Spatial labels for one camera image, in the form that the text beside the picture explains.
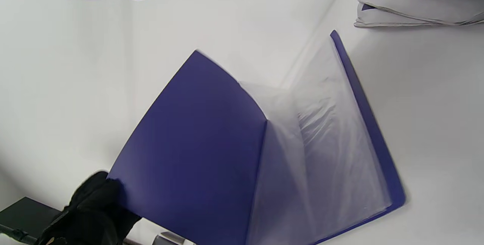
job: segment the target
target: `clear plastic sleeve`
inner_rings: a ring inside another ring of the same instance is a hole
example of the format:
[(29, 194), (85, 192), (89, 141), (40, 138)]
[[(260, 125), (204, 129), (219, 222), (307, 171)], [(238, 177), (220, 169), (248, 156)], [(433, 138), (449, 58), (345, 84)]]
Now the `clear plastic sleeve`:
[(334, 44), (289, 90), (242, 84), (268, 119), (247, 245), (309, 245), (391, 203)]

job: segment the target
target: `black glove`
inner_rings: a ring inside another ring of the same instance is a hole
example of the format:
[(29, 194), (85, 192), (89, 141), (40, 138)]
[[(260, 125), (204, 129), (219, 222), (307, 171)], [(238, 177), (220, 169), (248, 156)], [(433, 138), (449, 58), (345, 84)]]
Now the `black glove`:
[(36, 245), (120, 245), (140, 217), (116, 203), (121, 183), (106, 179), (107, 172), (88, 178), (71, 202), (53, 220)]

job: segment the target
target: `display book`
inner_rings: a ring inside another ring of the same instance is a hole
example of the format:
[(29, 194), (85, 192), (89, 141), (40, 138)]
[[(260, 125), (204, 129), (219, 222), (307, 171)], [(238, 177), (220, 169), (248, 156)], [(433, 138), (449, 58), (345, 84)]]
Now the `display book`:
[(404, 189), (336, 31), (287, 89), (195, 51), (109, 173), (119, 202), (199, 245), (311, 245), (401, 207)]

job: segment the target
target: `white table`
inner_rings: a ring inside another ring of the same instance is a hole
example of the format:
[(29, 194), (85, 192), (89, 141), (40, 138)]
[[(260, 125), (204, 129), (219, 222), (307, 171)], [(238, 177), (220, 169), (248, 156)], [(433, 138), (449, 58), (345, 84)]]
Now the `white table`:
[[(327, 244), (482, 243), (484, 27), (357, 29), (356, 0), (330, 2), (2, 1), (0, 169), (61, 208), (110, 168), (194, 49), (237, 79), (278, 85), (336, 29), (409, 202)], [(158, 231), (142, 222), (131, 237)]]

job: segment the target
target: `folded newspaper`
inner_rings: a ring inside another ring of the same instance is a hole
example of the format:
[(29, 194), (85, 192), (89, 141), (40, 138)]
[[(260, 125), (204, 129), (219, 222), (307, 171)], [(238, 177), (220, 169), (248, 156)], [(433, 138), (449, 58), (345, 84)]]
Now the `folded newspaper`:
[(484, 0), (358, 0), (355, 26), (469, 25), (484, 20)]

